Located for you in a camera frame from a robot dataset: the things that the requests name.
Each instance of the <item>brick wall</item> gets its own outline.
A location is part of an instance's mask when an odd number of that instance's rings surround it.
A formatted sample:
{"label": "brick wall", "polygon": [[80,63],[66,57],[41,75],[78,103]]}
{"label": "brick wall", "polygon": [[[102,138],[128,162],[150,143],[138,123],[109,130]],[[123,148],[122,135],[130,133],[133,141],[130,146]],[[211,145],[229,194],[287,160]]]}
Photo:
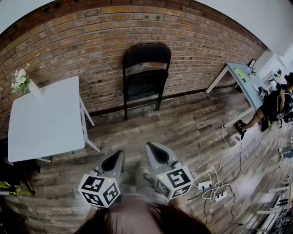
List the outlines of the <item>brick wall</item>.
{"label": "brick wall", "polygon": [[123,104],[123,54],[146,42],[172,51],[165,95],[206,88],[225,62],[248,63],[266,49],[235,21],[191,0],[54,2],[0,35],[0,138],[7,136],[17,98],[11,93],[15,69],[30,63],[28,73],[39,87],[78,75],[88,111],[107,109]]}

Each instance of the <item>flower arrangement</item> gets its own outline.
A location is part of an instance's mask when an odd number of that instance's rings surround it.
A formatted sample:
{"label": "flower arrangement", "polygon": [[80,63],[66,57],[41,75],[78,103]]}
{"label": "flower arrangement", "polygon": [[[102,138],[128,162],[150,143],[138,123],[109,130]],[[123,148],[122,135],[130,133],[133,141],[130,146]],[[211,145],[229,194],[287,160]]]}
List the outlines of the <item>flower arrangement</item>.
{"label": "flower arrangement", "polygon": [[28,84],[31,82],[29,79],[26,70],[28,69],[29,64],[26,65],[25,69],[20,69],[15,71],[15,82],[11,84],[12,93],[17,93],[23,95],[28,91]]}

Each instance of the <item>picture frame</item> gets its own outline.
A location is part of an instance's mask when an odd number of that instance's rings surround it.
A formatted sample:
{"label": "picture frame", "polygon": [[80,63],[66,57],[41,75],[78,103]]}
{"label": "picture frame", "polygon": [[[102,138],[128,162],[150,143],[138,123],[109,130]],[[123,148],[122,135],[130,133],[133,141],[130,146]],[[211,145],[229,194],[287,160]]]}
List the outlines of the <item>picture frame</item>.
{"label": "picture frame", "polygon": [[249,66],[250,68],[253,68],[254,64],[255,64],[255,60],[252,59],[248,66]]}

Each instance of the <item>vase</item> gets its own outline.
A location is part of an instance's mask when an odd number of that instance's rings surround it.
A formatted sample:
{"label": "vase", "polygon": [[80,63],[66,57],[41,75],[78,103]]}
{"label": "vase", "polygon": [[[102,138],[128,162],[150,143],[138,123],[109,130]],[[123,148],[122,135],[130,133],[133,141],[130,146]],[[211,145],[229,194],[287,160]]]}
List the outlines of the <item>vase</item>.
{"label": "vase", "polygon": [[38,99],[38,100],[42,99],[43,95],[42,95],[41,90],[38,88],[38,86],[32,80],[30,80],[29,83],[28,83],[28,90],[32,93],[32,95],[36,99]]}

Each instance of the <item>power strip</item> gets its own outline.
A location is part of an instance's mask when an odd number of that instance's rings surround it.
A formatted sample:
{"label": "power strip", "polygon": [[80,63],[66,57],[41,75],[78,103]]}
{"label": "power strip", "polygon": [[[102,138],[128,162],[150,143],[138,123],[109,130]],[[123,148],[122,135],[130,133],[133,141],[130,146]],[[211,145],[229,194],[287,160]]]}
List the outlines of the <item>power strip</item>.
{"label": "power strip", "polygon": [[226,196],[227,196],[227,192],[225,191],[225,192],[219,194],[219,196],[216,196],[215,200],[216,200],[216,202],[218,202],[218,201],[224,199]]}
{"label": "power strip", "polygon": [[206,181],[206,182],[202,182],[202,183],[198,183],[197,187],[199,190],[202,189],[208,189],[211,188],[212,186],[212,182],[211,181]]}

